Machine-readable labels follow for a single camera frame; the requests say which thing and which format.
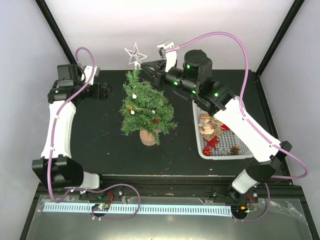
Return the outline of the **silver star ornament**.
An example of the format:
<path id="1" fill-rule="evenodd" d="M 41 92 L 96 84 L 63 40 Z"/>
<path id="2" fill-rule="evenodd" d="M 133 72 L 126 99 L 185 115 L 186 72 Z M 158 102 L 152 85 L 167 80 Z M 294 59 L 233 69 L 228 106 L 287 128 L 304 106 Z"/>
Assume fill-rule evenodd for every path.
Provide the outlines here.
<path id="1" fill-rule="evenodd" d="M 130 57 L 128 64 L 134 65 L 135 70 L 140 70 L 143 60 L 147 59 L 148 56 L 139 51 L 137 42 L 134 43 L 133 49 L 128 49 L 125 47 L 123 49 Z"/>

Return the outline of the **white ball string lights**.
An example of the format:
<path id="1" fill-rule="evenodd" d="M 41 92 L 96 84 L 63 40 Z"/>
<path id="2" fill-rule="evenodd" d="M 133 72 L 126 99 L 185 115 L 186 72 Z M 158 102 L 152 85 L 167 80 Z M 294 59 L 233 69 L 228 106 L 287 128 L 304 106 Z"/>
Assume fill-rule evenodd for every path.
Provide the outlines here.
<path id="1" fill-rule="evenodd" d="M 129 110 L 131 115 L 138 112 L 156 114 L 167 104 L 163 93 L 156 90 L 147 81 L 133 81 L 127 86 L 127 97 L 125 105 L 130 105 L 134 110 Z"/>

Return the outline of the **small green christmas tree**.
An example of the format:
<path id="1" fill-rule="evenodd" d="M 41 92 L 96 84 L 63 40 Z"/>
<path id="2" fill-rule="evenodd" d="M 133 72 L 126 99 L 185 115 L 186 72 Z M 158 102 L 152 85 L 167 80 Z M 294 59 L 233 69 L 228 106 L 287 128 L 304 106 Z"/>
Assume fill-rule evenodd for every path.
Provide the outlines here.
<path id="1" fill-rule="evenodd" d="M 168 98 L 163 91 L 152 87 L 149 81 L 141 80 L 137 69 L 126 73 L 123 90 L 126 97 L 119 110 L 123 116 L 121 130 L 127 136 L 135 131 L 147 131 L 159 145 L 159 134 L 167 135 L 178 126 Z"/>

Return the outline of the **dark brown pinecone ornament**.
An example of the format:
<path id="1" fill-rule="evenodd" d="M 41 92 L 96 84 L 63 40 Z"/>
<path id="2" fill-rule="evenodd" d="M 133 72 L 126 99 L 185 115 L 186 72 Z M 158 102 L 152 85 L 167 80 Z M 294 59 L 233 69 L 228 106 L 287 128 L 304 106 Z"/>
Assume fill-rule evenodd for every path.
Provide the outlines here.
<path id="1" fill-rule="evenodd" d="M 157 125 L 158 123 L 161 122 L 161 120 L 160 120 L 160 119 L 153 119 L 151 122 L 152 122 L 153 124 Z"/>

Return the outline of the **white plastic perforated basket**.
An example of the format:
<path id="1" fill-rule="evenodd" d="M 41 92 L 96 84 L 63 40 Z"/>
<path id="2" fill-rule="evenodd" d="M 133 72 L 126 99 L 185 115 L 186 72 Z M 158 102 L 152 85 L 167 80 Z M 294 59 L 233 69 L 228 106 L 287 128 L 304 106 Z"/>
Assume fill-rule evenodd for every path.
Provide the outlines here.
<path id="1" fill-rule="evenodd" d="M 205 140 L 210 140 L 210 135 L 202 135 L 199 130 L 199 117 L 203 114 L 208 114 L 204 110 L 200 109 L 195 103 L 192 104 L 192 110 L 193 110 L 193 120 L 194 120 L 194 128 L 195 128 L 195 135 L 196 135 L 196 142 L 197 142 L 197 149 L 199 155 L 206 160 L 241 160 L 241 159 L 247 159 L 252 158 L 253 154 L 249 150 L 249 148 L 243 143 L 243 141 L 240 140 L 240 138 L 235 135 L 235 133 L 232 130 L 228 131 L 222 131 L 220 137 L 218 137 L 218 140 L 220 143 L 216 145 L 216 150 L 210 147 L 211 150 L 211 156 L 205 156 L 203 154 L 203 149 L 206 146 Z M 212 116 L 212 120 L 214 123 L 215 128 L 221 127 L 222 125 L 225 125 L 223 122 L 219 121 L 217 118 Z M 230 153 L 230 147 L 232 145 L 238 145 L 240 147 L 239 155 L 232 155 Z"/>

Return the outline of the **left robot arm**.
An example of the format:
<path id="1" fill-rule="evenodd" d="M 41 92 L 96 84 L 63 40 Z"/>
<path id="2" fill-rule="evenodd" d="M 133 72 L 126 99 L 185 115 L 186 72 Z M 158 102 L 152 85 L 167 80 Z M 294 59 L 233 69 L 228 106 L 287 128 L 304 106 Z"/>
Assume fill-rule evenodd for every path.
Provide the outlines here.
<path id="1" fill-rule="evenodd" d="M 77 106 L 86 98 L 106 100 L 112 87 L 106 83 L 95 83 L 99 67 L 77 64 L 57 66 L 58 79 L 53 83 L 47 99 L 49 103 L 49 125 L 46 142 L 40 159 L 33 160 L 32 170 L 44 186 L 51 182 L 52 188 L 83 188 L 97 200 L 108 192 L 96 173 L 84 171 L 72 159 L 71 132 Z"/>

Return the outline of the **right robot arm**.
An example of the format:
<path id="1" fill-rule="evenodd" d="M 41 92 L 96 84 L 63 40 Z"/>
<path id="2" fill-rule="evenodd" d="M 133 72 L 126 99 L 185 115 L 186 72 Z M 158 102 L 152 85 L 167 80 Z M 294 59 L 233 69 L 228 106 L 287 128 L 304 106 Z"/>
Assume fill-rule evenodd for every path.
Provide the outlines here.
<path id="1" fill-rule="evenodd" d="M 169 55 L 165 59 L 144 62 L 141 69 L 156 87 L 167 84 L 192 94 L 192 100 L 202 110 L 223 122 L 249 148 L 257 161 L 248 165 L 227 189 L 228 198 L 240 201 L 258 183 L 267 182 L 289 154 L 292 145 L 280 141 L 265 131 L 243 108 L 241 100 L 219 81 L 212 79 L 212 60 L 200 49 L 184 55 L 183 68 Z"/>

